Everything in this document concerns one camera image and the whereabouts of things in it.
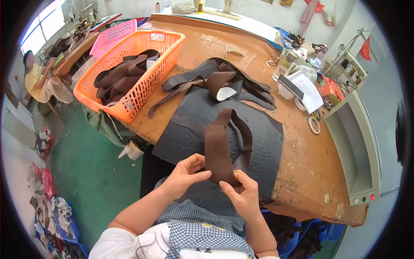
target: red flag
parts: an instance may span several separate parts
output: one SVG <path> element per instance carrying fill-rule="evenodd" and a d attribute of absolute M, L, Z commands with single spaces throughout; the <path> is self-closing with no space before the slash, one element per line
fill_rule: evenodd
<path fill-rule="evenodd" d="M 369 56 L 369 47 L 366 42 L 363 43 L 362 48 L 359 52 L 364 59 L 371 61 L 371 57 Z"/>

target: window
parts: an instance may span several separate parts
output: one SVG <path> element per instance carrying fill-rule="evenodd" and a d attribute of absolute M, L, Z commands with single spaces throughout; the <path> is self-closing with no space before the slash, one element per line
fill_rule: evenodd
<path fill-rule="evenodd" d="M 33 20 L 20 42 L 23 54 L 29 50 L 36 54 L 65 25 L 61 8 L 63 1 L 53 1 Z"/>

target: yellow shirt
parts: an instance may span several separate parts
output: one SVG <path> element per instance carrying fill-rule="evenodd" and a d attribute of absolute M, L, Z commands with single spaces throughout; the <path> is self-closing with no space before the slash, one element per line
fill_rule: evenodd
<path fill-rule="evenodd" d="M 34 63 L 32 69 L 24 77 L 24 86 L 28 93 L 38 102 L 42 96 L 42 89 L 35 89 L 34 85 L 40 81 L 42 77 L 42 68 L 39 64 Z"/>

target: woman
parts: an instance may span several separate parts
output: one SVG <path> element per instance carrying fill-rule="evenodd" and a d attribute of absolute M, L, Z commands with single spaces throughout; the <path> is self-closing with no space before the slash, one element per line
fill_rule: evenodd
<path fill-rule="evenodd" d="M 259 209 L 258 184 L 240 170 L 237 191 L 208 180 L 203 155 L 180 161 L 155 189 L 109 224 L 89 258 L 278 259 Z M 243 235 L 245 227 L 247 242 Z"/>
<path fill-rule="evenodd" d="M 24 63 L 24 87 L 26 91 L 39 103 L 47 103 L 52 96 L 66 104 L 73 101 L 71 92 L 62 83 L 59 77 L 50 76 L 48 73 L 53 68 L 56 58 L 49 59 L 45 68 L 35 63 L 32 51 L 23 56 Z"/>

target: mobile phone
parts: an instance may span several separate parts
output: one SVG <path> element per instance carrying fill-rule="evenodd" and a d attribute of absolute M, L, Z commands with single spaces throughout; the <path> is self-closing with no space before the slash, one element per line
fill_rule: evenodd
<path fill-rule="evenodd" d="M 286 87 L 292 94 L 299 98 L 299 100 L 303 101 L 303 92 L 284 75 L 279 75 L 277 81 L 284 85 L 284 87 Z"/>

